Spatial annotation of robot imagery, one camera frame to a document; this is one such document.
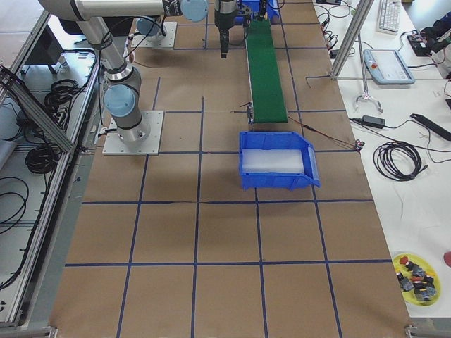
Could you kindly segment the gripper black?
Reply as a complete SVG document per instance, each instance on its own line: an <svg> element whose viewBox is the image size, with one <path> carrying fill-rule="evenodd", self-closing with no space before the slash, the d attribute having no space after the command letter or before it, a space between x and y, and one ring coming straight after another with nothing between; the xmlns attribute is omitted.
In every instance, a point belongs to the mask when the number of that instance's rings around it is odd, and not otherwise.
<svg viewBox="0 0 451 338"><path fill-rule="evenodd" d="M266 20L268 18L268 2L265 0L241 1L241 19Z"/></svg>
<svg viewBox="0 0 451 338"><path fill-rule="evenodd" d="M236 17L236 0L215 0L214 23L220 30L221 58L228 55L228 31L234 25Z"/></svg>

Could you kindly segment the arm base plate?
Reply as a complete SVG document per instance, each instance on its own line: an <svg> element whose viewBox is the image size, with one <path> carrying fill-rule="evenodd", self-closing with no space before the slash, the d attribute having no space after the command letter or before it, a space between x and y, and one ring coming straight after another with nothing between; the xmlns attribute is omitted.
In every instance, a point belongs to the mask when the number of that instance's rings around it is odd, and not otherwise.
<svg viewBox="0 0 451 338"><path fill-rule="evenodd" d="M158 156L161 131L163 127L164 111L140 111L140 124L129 130L117 126L114 118L109 128L116 131L109 132L103 146L106 156Z"/></svg>
<svg viewBox="0 0 451 338"><path fill-rule="evenodd" d="M152 49L173 49L175 45L177 22L164 23L163 30L165 35L159 34L153 37L146 37L140 46Z"/></svg>

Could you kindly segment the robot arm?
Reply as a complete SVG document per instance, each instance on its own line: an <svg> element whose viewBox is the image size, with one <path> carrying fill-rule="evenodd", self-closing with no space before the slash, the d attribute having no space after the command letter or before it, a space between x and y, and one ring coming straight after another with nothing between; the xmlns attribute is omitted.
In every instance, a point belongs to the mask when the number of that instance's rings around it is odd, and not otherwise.
<svg viewBox="0 0 451 338"><path fill-rule="evenodd" d="M187 20L198 22L206 17L209 1L163 1L164 14L169 17L185 16ZM266 15L265 1L215 1L214 24L218 28L221 40L228 41L229 30L242 23L248 26L248 21L257 13L261 17ZM147 37L157 37L166 34L162 30L163 18L151 16L140 18L136 22L137 31Z"/></svg>
<svg viewBox="0 0 451 338"><path fill-rule="evenodd" d="M40 1L50 14L75 21L89 44L99 51L111 83L104 95L104 105L116 123L117 133L124 142L141 142L151 131L138 108L141 77L112 40L105 17L184 16L198 22L208 13L207 1Z"/></svg>

